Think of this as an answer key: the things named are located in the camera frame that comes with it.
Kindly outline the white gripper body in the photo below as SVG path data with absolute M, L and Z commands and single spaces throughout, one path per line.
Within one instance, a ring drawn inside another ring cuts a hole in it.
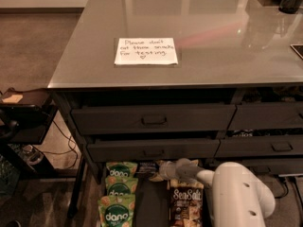
M 202 169 L 196 166 L 187 158 L 182 158 L 176 162 L 167 161 L 159 168 L 159 174 L 164 180 L 176 179 L 181 182 L 192 182 L 197 179 L 197 174 Z

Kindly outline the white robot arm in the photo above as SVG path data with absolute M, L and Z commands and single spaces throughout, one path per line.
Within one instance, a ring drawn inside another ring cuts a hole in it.
M 271 189 L 247 167 L 225 162 L 215 170 L 196 166 L 187 158 L 160 161 L 163 180 L 199 182 L 211 190 L 213 227 L 266 227 L 276 208 Z

